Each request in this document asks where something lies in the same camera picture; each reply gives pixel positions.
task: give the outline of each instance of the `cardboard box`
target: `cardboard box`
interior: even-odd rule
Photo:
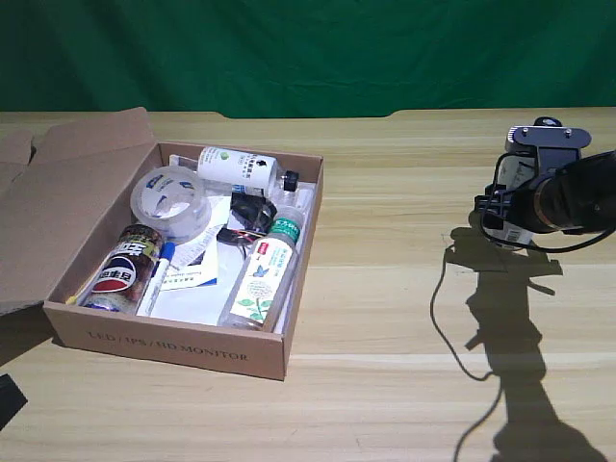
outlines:
[[[32,139],[29,131],[18,130],[0,140],[0,197],[30,163]]]
[[[20,139],[3,144],[1,161],[23,160],[18,154],[23,134]],[[129,197],[137,181],[165,165],[169,155],[196,159],[202,147],[154,141],[143,108],[51,128],[33,161],[27,167],[17,163],[18,178],[3,180],[0,313],[42,302],[67,347],[283,379],[321,204],[320,157],[237,147],[274,156],[285,168],[298,171],[302,181],[316,185],[280,334],[64,304],[133,222]]]

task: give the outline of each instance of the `clear plastic bottle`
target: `clear plastic bottle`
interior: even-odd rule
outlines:
[[[304,214],[295,192],[281,192],[269,233],[255,241],[218,318],[218,325],[271,332],[276,326],[297,264],[295,244]]]

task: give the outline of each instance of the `red label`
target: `red label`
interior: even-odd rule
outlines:
[[[261,243],[259,245],[259,248],[257,249],[257,253],[260,253],[261,255],[265,255],[266,252],[268,251],[268,247],[270,245],[268,243]]]

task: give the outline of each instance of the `black object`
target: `black object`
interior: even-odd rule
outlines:
[[[28,402],[13,379],[5,373],[0,376],[0,430],[8,424],[17,412]]]
[[[267,234],[270,231],[276,207],[267,199],[257,195],[234,192],[231,195],[231,213],[240,221],[245,231]],[[239,233],[238,230],[223,226],[217,235],[217,240],[224,244],[249,245],[256,239]]]
[[[504,156],[534,159],[526,166],[534,168],[534,176],[509,191],[495,182],[486,188],[485,195],[476,196],[475,210],[483,215],[482,226],[502,229],[507,221],[538,234],[561,231],[572,235],[605,233],[606,237],[614,232],[616,151],[581,159],[580,150],[590,141],[585,130],[565,128],[552,117],[539,117],[533,126],[511,129]]]
[[[297,183],[299,182],[299,173],[292,170],[285,171],[285,175],[283,177],[284,184],[282,189],[284,191],[294,192],[297,189]]]

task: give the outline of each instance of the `roll of tape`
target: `roll of tape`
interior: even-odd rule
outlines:
[[[186,167],[156,168],[137,183],[131,209],[140,223],[181,244],[199,235],[210,220],[203,180]]]

